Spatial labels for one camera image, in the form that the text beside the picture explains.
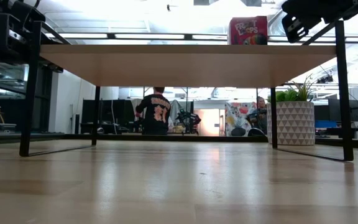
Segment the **black metal table leg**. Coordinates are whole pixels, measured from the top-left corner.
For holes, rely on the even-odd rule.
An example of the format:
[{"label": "black metal table leg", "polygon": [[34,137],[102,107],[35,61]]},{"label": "black metal table leg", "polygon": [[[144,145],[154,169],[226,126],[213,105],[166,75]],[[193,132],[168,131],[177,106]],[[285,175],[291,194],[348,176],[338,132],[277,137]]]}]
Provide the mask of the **black metal table leg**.
[{"label": "black metal table leg", "polygon": [[276,109],[276,88],[270,89],[270,104],[272,106],[272,145],[277,148],[277,109]]},{"label": "black metal table leg", "polygon": [[94,95],[94,111],[93,111],[93,126],[92,126],[92,146],[96,145],[98,140],[98,121],[99,121],[99,99],[100,99],[100,86],[96,87]]},{"label": "black metal table leg", "polygon": [[29,78],[27,80],[27,88],[25,91],[25,111],[24,127],[22,130],[20,141],[20,156],[29,156],[30,135],[32,126],[32,114],[34,111],[35,87],[37,84],[37,76],[39,69],[40,45],[41,45],[41,27],[42,22],[35,21],[33,23],[33,36],[31,40],[31,55],[29,60]]},{"label": "black metal table leg", "polygon": [[353,161],[352,127],[349,104],[349,86],[347,83],[345,29],[343,21],[337,21],[335,23],[335,39],[339,81],[339,101],[341,104],[343,156],[345,161]]}]

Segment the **white planter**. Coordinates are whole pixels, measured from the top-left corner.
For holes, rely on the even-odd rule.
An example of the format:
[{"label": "white planter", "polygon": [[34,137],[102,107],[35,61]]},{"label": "white planter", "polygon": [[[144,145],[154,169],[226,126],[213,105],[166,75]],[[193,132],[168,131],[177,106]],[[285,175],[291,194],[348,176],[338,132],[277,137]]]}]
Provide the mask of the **white planter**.
[{"label": "white planter", "polygon": [[[306,101],[277,103],[277,142],[281,145],[314,145],[314,104]],[[267,105],[267,137],[272,143],[272,107]]]}]

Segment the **cardboard box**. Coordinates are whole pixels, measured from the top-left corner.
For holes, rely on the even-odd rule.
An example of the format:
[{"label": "cardboard box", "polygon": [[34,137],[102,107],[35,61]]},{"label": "cardboard box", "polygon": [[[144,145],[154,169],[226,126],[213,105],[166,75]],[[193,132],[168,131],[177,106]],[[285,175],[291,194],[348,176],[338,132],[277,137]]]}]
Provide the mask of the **cardboard box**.
[{"label": "cardboard box", "polygon": [[227,32],[230,45],[267,45],[267,17],[233,18]]}]

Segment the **wooden floor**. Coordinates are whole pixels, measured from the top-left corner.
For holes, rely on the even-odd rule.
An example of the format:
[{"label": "wooden floor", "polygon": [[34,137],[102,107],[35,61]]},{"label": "wooden floor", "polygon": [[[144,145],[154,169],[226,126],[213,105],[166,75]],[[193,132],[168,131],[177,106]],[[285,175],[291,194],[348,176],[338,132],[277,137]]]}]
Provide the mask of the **wooden floor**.
[{"label": "wooden floor", "polygon": [[0,145],[0,223],[358,224],[358,151],[343,163],[262,143],[99,141],[30,158],[18,147]]}]

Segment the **black jersey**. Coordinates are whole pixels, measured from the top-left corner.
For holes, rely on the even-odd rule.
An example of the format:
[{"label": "black jersey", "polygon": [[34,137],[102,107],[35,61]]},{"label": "black jersey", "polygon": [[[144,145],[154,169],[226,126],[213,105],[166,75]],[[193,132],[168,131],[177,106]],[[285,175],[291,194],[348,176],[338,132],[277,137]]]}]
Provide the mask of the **black jersey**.
[{"label": "black jersey", "polygon": [[164,135],[168,132],[168,119],[171,112],[171,104],[161,94],[151,94],[146,96],[136,112],[143,112],[147,108],[143,120],[144,134]]}]

